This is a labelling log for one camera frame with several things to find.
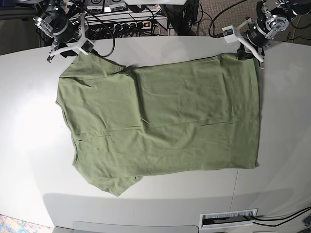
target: gray carpet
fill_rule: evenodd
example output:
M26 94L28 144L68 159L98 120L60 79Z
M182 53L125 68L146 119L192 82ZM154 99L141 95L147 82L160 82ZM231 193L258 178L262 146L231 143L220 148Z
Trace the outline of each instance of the gray carpet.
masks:
M239 0L200 0L200 3L203 7L203 10L210 14L212 18L214 18L220 11L224 8L231 6L232 4L238 2ZM230 10L223 13L216 21L216 33L220 33L222 28L228 25L239 26L243 21L245 21L245 17L251 17L252 19L256 19L256 5L258 0L248 0L244 3L241 3ZM203 22L199 25L199 29L194 27L193 31L198 31L199 36L208 35L208 26L210 24L208 17L203 16ZM302 16L299 27L305 26L311 22L311 15ZM294 29L292 26L289 26L287 30L284 32L278 33L276 35L275 40L283 41L286 40L288 33L291 32L290 38L292 38ZM311 27L304 30L296 30L295 37L302 36L305 38L311 38ZM311 45L311 40L303 40L301 38L296 39L294 43Z

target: t-shirt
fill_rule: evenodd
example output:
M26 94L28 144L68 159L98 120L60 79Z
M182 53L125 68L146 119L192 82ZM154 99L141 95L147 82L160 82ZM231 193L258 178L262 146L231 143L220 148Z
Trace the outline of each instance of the t-shirt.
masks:
M254 61L232 54L131 68L80 53L56 102L73 166L118 196L143 176L255 168L258 95Z

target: green t-shirt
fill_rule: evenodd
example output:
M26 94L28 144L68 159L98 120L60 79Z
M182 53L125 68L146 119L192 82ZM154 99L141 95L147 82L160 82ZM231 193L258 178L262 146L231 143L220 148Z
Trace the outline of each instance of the green t-shirt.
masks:
M73 165L116 196L142 176L256 165L253 60L221 54L125 68L80 53L59 79L57 103L75 145Z

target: white table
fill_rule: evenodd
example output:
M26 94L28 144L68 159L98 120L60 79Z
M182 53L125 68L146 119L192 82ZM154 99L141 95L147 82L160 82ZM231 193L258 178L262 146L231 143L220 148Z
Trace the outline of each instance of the white table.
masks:
M97 41L95 49L105 54L111 44ZM222 38L121 38L109 59L151 66L238 47ZM198 225L200 213L259 208L278 216L311 204L311 47L282 43L266 52L259 167L144 177L118 198L71 166L74 147L55 100L58 77L74 58L49 64L49 49L0 56L0 214L68 228L74 221L178 226ZM300 220L281 231L300 230Z

